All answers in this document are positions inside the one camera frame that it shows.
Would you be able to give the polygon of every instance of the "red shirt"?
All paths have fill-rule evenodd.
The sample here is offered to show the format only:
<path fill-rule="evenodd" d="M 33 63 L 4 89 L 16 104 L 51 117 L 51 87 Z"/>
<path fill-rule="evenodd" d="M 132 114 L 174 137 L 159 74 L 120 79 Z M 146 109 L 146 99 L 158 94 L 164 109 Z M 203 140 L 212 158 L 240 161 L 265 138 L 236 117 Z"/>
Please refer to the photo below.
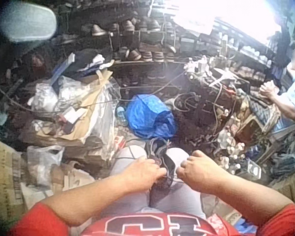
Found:
<path fill-rule="evenodd" d="M 83 236 L 101 235 L 241 235 L 214 215 L 207 221 L 180 213 L 139 213 L 108 217 L 87 227 Z M 42 203 L 37 203 L 9 232 L 13 236 L 67 236 L 68 226 Z M 261 226 L 257 235 L 295 235 L 295 205 L 290 204 Z"/>

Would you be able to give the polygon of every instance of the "forearm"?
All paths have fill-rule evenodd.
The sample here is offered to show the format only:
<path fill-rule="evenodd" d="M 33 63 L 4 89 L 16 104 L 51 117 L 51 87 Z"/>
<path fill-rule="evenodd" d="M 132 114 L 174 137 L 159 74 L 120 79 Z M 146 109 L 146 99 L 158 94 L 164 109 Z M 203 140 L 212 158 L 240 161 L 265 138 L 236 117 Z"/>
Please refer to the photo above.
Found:
<path fill-rule="evenodd" d="M 278 106 L 284 116 L 295 121 L 295 106 L 288 98 L 273 94 L 269 99 Z"/>
<path fill-rule="evenodd" d="M 271 188 L 232 175 L 224 178 L 215 195 L 257 226 L 293 203 Z"/>
<path fill-rule="evenodd" d="M 127 194 L 121 176 L 111 176 L 104 180 L 79 188 L 55 194 L 42 201 L 67 225 L 83 224 L 92 216 L 97 216 L 104 208 Z"/>

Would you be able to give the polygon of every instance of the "person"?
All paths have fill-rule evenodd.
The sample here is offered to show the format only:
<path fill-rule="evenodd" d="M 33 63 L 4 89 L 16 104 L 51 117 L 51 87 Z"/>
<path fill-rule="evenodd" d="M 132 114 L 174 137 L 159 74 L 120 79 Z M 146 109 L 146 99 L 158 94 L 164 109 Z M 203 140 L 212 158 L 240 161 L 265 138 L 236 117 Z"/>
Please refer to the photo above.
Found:
<path fill-rule="evenodd" d="M 295 204 L 287 197 L 229 174 L 201 151 L 188 156 L 170 148 L 166 154 L 176 165 L 170 189 L 153 187 L 166 169 L 148 159 L 142 147 L 128 146 L 118 153 L 108 178 L 42 200 L 9 235 L 64 236 L 68 226 L 91 217 L 97 221 L 83 236 L 239 235 L 222 218 L 204 220 L 200 192 L 216 195 L 241 212 L 259 227 L 257 235 L 295 235 Z"/>
<path fill-rule="evenodd" d="M 273 81 L 266 82 L 260 87 L 261 95 L 267 97 L 281 111 L 281 117 L 274 126 L 272 132 L 282 131 L 295 124 L 295 49 L 293 50 L 292 62 L 287 71 L 293 76 L 293 84 L 287 92 L 277 94 L 277 87 Z"/>

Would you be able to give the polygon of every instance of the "plastic bottle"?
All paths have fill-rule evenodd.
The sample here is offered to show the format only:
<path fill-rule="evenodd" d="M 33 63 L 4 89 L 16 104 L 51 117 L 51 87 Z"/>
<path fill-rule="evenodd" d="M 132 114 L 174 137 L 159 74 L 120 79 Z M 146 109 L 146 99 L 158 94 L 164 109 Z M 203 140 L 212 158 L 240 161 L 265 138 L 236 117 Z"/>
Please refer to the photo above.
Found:
<path fill-rule="evenodd" d="M 117 107 L 117 118 L 118 118 L 118 123 L 121 126 L 127 126 L 128 121 L 125 116 L 125 110 L 123 107 Z"/>

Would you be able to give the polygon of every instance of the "blue plastic bag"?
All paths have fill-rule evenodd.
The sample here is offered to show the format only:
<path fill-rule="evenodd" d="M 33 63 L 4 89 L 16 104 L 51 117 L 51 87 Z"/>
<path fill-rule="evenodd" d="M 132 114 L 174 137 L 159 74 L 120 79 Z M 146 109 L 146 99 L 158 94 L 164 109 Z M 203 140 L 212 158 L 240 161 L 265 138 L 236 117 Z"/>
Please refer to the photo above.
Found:
<path fill-rule="evenodd" d="M 155 95 L 141 94 L 133 97 L 126 115 L 130 129 L 140 138 L 171 138 L 177 131 L 174 116 Z"/>

